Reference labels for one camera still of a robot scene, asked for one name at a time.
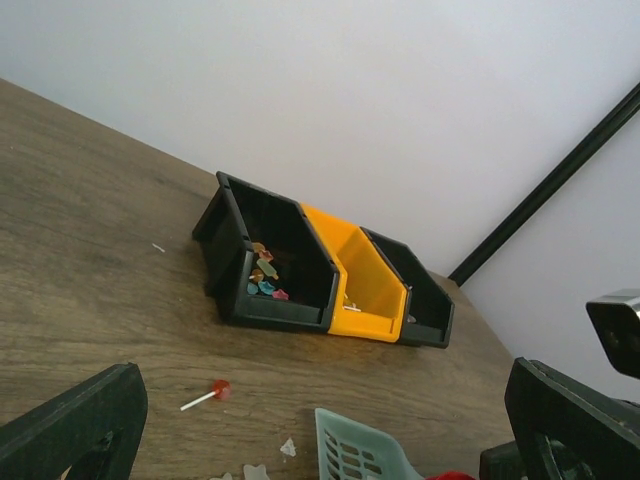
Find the black candy bin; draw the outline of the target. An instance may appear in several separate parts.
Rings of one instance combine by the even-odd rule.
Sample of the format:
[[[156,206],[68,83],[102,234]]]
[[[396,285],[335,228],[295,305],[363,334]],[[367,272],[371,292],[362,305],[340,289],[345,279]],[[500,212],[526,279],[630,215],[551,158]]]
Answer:
[[[397,343],[446,349],[455,310],[452,299],[407,244],[365,227],[362,231],[407,289]]]
[[[192,231],[205,292],[229,324],[325,334],[338,268],[300,204],[224,172]]]

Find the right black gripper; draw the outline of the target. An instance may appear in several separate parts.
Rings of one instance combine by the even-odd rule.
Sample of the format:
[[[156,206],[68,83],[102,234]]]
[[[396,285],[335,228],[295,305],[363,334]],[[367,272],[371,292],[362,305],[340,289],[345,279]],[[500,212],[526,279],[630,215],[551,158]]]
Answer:
[[[480,454],[480,480],[522,480],[525,466],[515,441],[484,450]]]

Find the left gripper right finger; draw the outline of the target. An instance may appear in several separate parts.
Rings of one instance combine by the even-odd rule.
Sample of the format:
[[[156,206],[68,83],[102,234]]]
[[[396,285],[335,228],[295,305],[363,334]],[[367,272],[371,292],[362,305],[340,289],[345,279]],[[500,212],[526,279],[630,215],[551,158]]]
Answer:
[[[505,407],[529,479],[637,479],[639,405],[518,358]]]

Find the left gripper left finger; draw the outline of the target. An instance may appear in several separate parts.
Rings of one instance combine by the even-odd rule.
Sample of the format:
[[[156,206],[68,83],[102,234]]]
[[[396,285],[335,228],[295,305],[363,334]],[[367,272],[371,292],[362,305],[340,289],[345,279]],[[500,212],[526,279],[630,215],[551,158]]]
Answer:
[[[114,364],[1,427],[3,479],[127,479],[148,413],[139,367]]]

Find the red jar lid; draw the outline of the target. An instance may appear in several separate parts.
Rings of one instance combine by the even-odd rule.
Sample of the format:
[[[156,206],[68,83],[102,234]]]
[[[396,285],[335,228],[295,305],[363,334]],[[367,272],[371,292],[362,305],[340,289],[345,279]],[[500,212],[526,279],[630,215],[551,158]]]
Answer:
[[[476,480],[476,478],[461,471],[450,470],[426,477],[425,480]]]

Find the orange candy bin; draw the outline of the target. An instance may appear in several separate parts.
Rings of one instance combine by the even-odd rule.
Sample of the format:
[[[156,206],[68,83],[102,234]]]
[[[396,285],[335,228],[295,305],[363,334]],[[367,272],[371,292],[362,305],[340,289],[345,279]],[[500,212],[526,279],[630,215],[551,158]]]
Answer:
[[[329,333],[397,342],[407,288],[361,227],[307,204],[302,210],[339,271]]]

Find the light blue slotted scoop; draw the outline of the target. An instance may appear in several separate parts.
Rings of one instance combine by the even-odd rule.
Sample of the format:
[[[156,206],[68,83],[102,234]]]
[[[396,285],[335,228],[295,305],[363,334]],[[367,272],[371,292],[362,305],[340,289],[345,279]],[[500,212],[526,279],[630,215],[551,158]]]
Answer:
[[[324,408],[314,415],[320,479],[423,479],[391,435]]]

